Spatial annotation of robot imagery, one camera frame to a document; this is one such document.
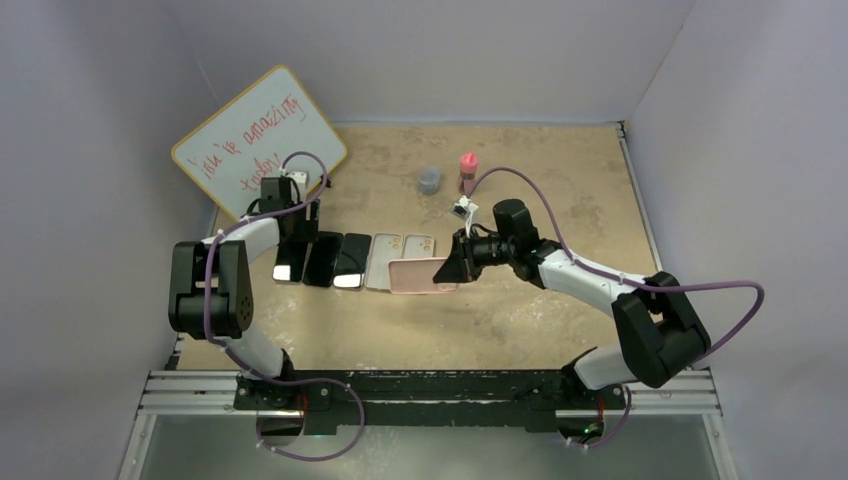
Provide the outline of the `beige phone case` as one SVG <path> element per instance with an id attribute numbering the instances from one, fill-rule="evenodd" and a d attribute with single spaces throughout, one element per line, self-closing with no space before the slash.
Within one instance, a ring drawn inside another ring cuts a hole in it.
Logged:
<path id="1" fill-rule="evenodd" d="M 403 240 L 402 259 L 433 258 L 435 239 L 425 234 L 406 234 Z"/>

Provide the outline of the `pink phone case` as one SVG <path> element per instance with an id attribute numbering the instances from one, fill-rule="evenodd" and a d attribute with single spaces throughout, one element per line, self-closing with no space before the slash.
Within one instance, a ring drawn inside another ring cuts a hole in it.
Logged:
<path id="1" fill-rule="evenodd" d="M 432 295 L 453 293 L 457 283 L 437 284 L 434 275 L 445 257 L 396 259 L 388 263 L 389 291 L 400 295 Z"/>

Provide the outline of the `phone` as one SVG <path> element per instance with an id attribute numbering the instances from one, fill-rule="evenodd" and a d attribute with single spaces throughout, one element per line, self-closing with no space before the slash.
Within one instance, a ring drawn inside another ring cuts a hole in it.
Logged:
<path id="1" fill-rule="evenodd" d="M 271 277 L 281 283 L 301 283 L 309 252 L 309 243 L 287 240 L 278 245 Z"/>
<path id="2" fill-rule="evenodd" d="M 311 287 L 329 288 L 343 242 L 339 232 L 320 231 L 312 243 L 303 274 L 303 283 Z"/>
<path id="3" fill-rule="evenodd" d="M 343 290 L 360 290 L 364 287 L 371 245 L 371 235 L 362 233 L 343 235 L 332 277 L 333 287 Z"/>

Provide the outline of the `white phone case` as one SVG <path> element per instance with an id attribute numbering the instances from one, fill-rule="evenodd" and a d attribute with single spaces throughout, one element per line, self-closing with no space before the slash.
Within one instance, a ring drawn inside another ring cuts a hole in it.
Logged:
<path id="1" fill-rule="evenodd" d="M 368 289 L 388 290 L 389 262 L 401 258 L 403 236 L 396 233 L 376 233 L 373 236 L 364 285 Z"/>

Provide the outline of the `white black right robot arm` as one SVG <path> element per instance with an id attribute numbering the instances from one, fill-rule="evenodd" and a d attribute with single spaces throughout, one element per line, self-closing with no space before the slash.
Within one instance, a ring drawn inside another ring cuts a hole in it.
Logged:
<path id="1" fill-rule="evenodd" d="M 477 209 L 467 197 L 452 205 L 465 225 L 453 234 L 434 283 L 470 283 L 486 267 L 507 265 L 520 280 L 571 296 L 614 321 L 617 344 L 592 348 L 565 366 L 561 392 L 569 404 L 584 407 L 615 384 L 659 388 L 710 349 L 709 334 L 673 275 L 616 273 L 569 253 L 540 237 L 518 199 L 495 204 L 493 231 L 475 223 Z"/>

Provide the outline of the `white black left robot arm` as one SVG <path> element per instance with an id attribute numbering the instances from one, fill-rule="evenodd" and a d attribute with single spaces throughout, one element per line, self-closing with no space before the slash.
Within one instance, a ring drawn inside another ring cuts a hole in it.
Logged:
<path id="1" fill-rule="evenodd" d="M 259 197 L 235 225 L 203 240 L 179 242 L 172 251 L 171 328 L 207 341 L 245 377 L 261 380 L 259 395 L 275 409 L 295 402 L 298 382 L 289 354 L 253 323 L 250 265 L 273 250 L 273 280 L 302 281 L 320 207 L 306 197 L 307 180 L 300 171 L 262 180 Z"/>

